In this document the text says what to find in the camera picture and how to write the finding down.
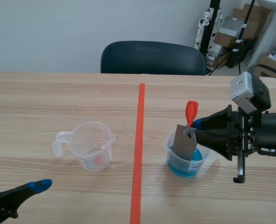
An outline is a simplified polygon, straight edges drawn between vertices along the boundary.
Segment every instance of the wooden table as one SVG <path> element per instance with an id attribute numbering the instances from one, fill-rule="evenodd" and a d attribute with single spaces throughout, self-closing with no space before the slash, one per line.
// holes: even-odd
<path id="1" fill-rule="evenodd" d="M 53 186 L 18 210 L 19 224 L 128 224 L 139 83 L 146 84 L 142 169 L 143 224 L 276 224 L 276 158 L 250 155 L 246 183 L 233 183 L 237 162 L 205 162 L 196 178 L 170 172 L 163 149 L 184 124 L 188 100 L 198 118 L 234 103 L 233 77 L 0 73 L 0 191 L 50 178 Z M 263 78 L 276 112 L 276 79 Z M 60 131 L 101 121 L 116 135 L 110 165 L 82 169 L 51 143 Z"/>

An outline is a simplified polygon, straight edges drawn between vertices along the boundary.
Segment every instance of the cup with blue liquid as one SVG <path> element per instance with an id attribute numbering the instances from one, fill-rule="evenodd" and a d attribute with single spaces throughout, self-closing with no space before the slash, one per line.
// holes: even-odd
<path id="1" fill-rule="evenodd" d="M 200 149 L 196 148 L 190 161 L 180 158 L 172 151 L 175 133 L 176 129 L 170 132 L 168 141 L 164 143 L 164 148 L 168 151 L 168 166 L 173 173 L 179 176 L 191 177 L 198 172 L 202 164 L 211 154 L 211 150 L 205 147 Z"/>

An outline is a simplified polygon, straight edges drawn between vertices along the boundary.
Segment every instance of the white sink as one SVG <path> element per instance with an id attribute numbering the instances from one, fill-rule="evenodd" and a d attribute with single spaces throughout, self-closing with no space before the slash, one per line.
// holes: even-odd
<path id="1" fill-rule="evenodd" d="M 276 0 L 257 0 L 259 5 L 276 12 Z"/>
<path id="2" fill-rule="evenodd" d="M 272 18 L 263 35 L 258 39 L 254 53 L 248 66 L 255 64 L 262 53 L 272 51 L 276 48 L 276 0 L 257 0 L 262 7 L 272 10 Z"/>

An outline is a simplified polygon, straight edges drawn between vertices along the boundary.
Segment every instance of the measuring cup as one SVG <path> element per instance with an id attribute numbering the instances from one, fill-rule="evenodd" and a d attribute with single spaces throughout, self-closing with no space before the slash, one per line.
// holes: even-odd
<path id="1" fill-rule="evenodd" d="M 60 157 L 63 155 L 62 144 L 67 143 L 85 169 L 97 171 L 109 165 L 112 159 L 111 143 L 115 139 L 105 124 L 88 122 L 72 132 L 59 132 L 52 146 L 56 157 Z"/>
<path id="2" fill-rule="evenodd" d="M 209 148 L 196 148 L 193 158 L 191 161 L 184 160 L 174 152 L 172 152 L 174 137 L 175 137 L 176 129 L 170 132 L 168 136 L 168 141 L 164 143 L 164 149 L 168 151 L 167 161 L 170 170 L 182 177 L 190 177 L 195 175 L 204 161 L 211 154 L 211 150 Z"/>

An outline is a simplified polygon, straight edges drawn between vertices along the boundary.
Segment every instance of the gray tag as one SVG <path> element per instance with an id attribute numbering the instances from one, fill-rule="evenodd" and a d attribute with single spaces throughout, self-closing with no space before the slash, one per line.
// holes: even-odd
<path id="1" fill-rule="evenodd" d="M 173 152 L 178 157 L 191 161 L 197 146 L 195 128 L 177 125 Z"/>

